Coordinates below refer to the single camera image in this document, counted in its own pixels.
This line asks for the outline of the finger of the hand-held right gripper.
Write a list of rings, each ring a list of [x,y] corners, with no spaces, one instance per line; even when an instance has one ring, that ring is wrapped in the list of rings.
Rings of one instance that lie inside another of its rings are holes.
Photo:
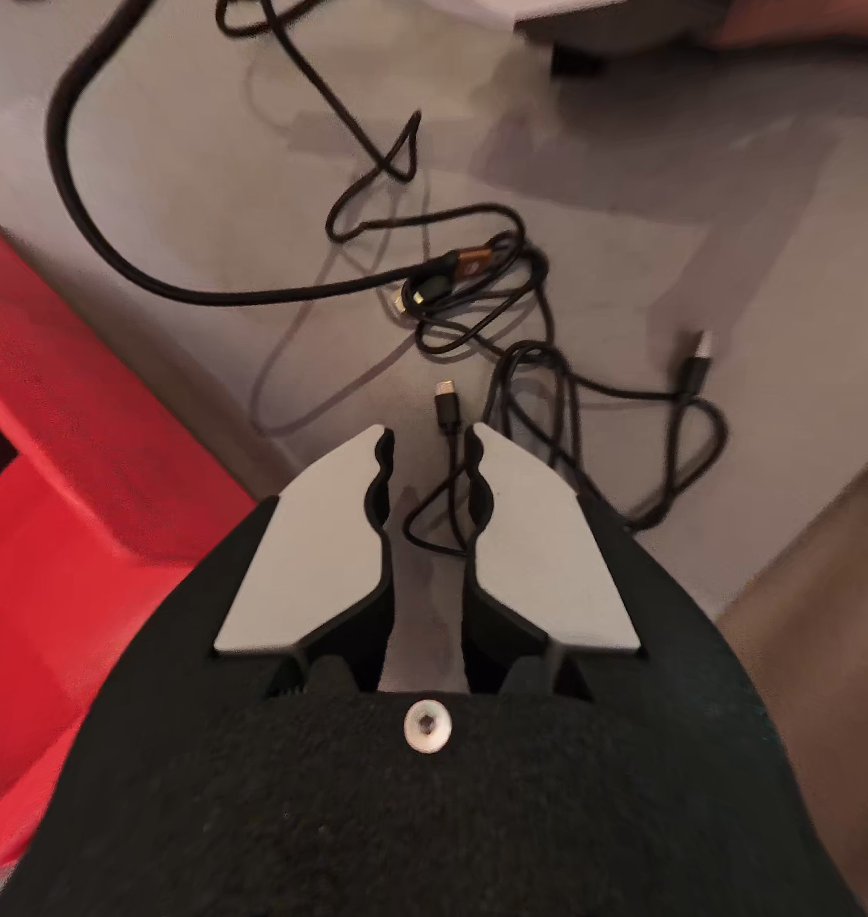
[[[493,22],[524,22],[621,3],[622,1],[471,1],[470,6]]]

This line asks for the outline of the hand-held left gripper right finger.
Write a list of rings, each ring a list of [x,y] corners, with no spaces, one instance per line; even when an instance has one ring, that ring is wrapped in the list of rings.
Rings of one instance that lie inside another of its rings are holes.
[[[473,533],[463,574],[463,665],[498,693],[522,659],[551,682],[576,654],[629,658],[641,641],[575,489],[485,423],[465,434]]]

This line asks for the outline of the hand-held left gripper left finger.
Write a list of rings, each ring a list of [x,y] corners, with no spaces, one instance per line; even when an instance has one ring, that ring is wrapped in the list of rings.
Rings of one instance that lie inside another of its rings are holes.
[[[375,693],[394,627],[390,514],[394,432],[376,424],[279,494],[214,640],[220,658],[284,658],[307,677],[341,659]]]

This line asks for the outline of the red plastic bin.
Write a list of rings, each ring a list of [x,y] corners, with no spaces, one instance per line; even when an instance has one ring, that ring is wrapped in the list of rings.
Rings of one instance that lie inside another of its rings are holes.
[[[253,499],[0,235],[0,871],[89,706]]]

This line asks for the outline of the person's right forearm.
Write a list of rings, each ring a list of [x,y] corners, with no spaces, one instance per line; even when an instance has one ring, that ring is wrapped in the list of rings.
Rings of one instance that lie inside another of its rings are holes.
[[[715,46],[740,49],[833,39],[868,40],[868,1],[733,2]]]

